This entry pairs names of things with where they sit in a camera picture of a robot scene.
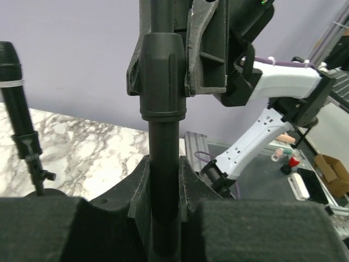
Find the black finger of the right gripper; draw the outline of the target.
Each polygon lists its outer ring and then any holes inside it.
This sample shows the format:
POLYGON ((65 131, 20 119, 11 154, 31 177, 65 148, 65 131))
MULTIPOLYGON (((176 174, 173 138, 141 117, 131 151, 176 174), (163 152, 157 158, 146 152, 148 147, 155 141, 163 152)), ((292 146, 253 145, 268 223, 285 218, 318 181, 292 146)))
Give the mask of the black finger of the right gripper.
POLYGON ((129 96, 138 96, 136 90, 136 80, 138 75, 138 63, 141 52, 141 46, 143 37, 145 34, 151 31, 151 1, 139 0, 139 38, 131 57, 129 66, 127 68, 126 80, 127 80, 127 94, 129 96))
POLYGON ((192 1, 185 47, 187 97, 226 92, 227 26, 228 1, 192 1))

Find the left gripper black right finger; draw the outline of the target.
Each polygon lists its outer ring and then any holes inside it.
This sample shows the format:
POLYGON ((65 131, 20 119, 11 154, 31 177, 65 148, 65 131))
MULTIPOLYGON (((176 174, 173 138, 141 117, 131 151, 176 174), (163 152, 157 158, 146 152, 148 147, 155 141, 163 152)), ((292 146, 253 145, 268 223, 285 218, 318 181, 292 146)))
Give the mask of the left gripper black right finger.
POLYGON ((227 200, 179 159, 182 261, 348 261, 328 213, 308 201, 227 200))

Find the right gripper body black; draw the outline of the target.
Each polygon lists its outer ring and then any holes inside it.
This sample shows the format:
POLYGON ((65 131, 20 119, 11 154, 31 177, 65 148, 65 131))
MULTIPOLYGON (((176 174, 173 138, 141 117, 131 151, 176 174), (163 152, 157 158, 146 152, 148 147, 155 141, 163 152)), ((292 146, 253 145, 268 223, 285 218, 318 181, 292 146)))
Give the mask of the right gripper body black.
POLYGON ((228 2, 228 90, 253 90, 262 76, 254 68, 252 42, 274 15, 273 1, 228 2))

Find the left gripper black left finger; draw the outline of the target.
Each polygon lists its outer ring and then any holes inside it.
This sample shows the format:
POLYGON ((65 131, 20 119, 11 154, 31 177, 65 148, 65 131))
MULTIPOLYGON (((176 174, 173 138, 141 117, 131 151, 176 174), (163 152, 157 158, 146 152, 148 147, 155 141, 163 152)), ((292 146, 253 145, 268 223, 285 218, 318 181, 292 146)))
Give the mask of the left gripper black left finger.
POLYGON ((149 158, 88 201, 64 194, 1 199, 1 261, 147 261, 150 209, 135 219, 147 193, 149 158))

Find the black microphone stand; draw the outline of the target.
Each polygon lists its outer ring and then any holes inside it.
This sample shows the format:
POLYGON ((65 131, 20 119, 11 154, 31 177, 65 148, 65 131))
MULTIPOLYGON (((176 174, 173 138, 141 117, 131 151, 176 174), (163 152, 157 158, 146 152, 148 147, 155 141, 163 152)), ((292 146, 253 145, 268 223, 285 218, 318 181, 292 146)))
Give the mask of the black microphone stand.
POLYGON ((176 261, 179 249, 179 122, 185 118, 182 36, 174 32, 173 1, 151 1, 151 32, 140 54, 140 112, 148 121, 153 254, 176 261))
POLYGON ((32 134, 27 135, 12 135, 18 156, 24 160, 27 165, 28 172, 31 176, 31 183, 35 188, 35 192, 29 193, 27 196, 53 196, 53 195, 65 195, 62 191, 54 188, 44 188, 44 181, 54 181, 56 174, 44 170, 41 164, 40 155, 42 149, 39 143, 38 132, 34 131, 32 134))

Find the black microphone grey band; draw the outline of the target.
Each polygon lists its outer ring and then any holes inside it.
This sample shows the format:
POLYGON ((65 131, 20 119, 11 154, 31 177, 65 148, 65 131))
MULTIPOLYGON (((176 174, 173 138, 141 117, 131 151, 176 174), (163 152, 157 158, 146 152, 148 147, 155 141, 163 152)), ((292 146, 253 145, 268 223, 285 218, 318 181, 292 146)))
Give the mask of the black microphone grey band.
POLYGON ((1 94, 15 135, 34 132, 25 92, 21 63, 11 42, 1 41, 1 94))

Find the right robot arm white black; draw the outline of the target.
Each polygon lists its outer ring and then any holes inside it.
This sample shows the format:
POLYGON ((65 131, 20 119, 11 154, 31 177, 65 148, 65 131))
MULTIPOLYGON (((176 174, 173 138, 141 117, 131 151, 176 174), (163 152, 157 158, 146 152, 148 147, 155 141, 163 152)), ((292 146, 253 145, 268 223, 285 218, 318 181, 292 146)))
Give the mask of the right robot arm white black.
POLYGON ((186 99, 214 95, 226 107, 268 98, 258 120, 207 164, 215 190, 232 184, 273 139, 317 115, 334 78, 302 62, 256 58, 253 40, 274 14, 272 1, 140 1, 140 35, 127 70, 149 124, 154 200, 176 200, 179 123, 186 99))

